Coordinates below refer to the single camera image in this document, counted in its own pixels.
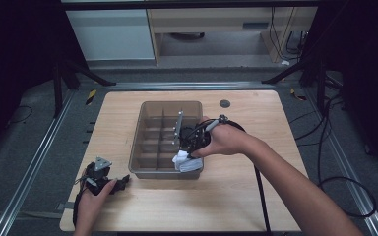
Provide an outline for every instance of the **motion capture device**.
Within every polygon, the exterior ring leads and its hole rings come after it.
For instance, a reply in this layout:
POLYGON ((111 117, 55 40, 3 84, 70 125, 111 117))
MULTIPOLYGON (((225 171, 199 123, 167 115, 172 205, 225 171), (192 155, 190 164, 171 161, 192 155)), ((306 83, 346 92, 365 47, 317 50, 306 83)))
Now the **motion capture device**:
POLYGON ((196 125, 187 125, 184 127, 181 126, 182 116, 183 112, 181 111, 176 122, 175 140, 179 140, 179 149, 187 151, 189 157, 191 157, 190 154, 193 151, 204 148, 211 142, 211 131, 217 124, 228 124, 245 131, 240 125, 230 121, 225 115, 220 115, 218 119, 210 119, 196 125))
MULTIPOLYGON (((79 201, 82 198, 82 193, 86 189, 89 189, 95 196, 97 196, 100 193, 100 191, 102 191, 103 187, 105 187, 105 185, 109 183, 109 181, 111 181, 111 179, 108 179, 107 177, 110 170, 109 166, 111 165, 111 161, 97 156, 95 162, 92 162, 87 166, 83 176, 80 179, 76 180, 75 184, 80 183, 81 188, 79 194, 76 196, 73 208, 73 224, 75 226, 78 218, 78 205, 79 201)), ((117 191, 125 190, 125 186, 129 181, 130 175, 126 175, 120 180, 118 179, 115 183, 115 186, 109 194, 113 195, 117 191)))

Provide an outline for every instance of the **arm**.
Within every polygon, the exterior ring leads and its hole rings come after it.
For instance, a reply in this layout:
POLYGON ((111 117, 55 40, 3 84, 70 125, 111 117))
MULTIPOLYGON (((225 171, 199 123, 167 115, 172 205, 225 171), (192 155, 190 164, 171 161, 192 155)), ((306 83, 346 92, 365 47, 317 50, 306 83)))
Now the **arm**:
POLYGON ((229 125, 212 130, 211 143, 193 156, 245 154, 281 196, 307 235, 362 235, 344 212, 265 142, 229 125))
POLYGON ((100 193, 95 196, 90 190, 86 189, 82 193, 81 200, 78 207, 78 219, 76 222, 75 236, 90 236, 97 217, 100 214, 103 203, 109 192, 115 186, 116 180, 111 180, 107 183, 100 193))

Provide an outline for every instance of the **transparent plastic bin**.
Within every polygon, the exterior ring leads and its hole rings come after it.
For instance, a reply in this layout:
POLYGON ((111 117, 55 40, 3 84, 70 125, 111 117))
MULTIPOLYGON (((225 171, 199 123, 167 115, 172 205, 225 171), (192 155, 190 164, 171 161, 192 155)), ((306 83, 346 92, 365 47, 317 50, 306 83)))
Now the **transparent plastic bin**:
POLYGON ((198 179, 203 168, 189 172, 175 170, 172 159, 174 127, 183 111, 182 127, 197 124, 202 117, 199 101, 146 101, 142 104, 132 146, 129 169, 140 179, 198 179))

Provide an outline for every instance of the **wooden board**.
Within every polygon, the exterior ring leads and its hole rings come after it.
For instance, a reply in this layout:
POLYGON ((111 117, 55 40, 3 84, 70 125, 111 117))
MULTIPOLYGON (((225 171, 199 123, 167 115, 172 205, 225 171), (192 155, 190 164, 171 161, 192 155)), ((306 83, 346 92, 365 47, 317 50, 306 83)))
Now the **wooden board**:
MULTIPOLYGON (((85 153, 83 169, 101 156, 113 162, 110 178, 129 174, 128 162, 136 124, 145 101, 198 100, 204 115, 225 114, 267 142, 306 175, 284 110, 271 90, 129 91, 109 93, 100 110, 85 153), (220 101, 230 101, 221 108, 220 101)), ((243 155, 208 156, 198 180, 132 180, 123 192, 109 196, 96 231, 264 231, 254 167, 243 155)), ((273 187, 263 178, 272 230, 299 228, 273 187)), ((69 201, 79 191, 73 186, 69 201)), ((73 231, 73 211, 66 209, 60 228, 73 231)))

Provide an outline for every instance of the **small round object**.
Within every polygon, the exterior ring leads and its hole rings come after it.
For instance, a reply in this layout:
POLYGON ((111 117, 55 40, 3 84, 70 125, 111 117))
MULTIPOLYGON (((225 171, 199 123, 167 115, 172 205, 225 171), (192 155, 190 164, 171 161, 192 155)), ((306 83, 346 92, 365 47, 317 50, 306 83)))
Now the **small round object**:
POLYGON ((229 102, 228 100, 223 99, 220 101, 220 107, 222 108, 228 108, 230 105, 231 105, 231 102, 229 102))

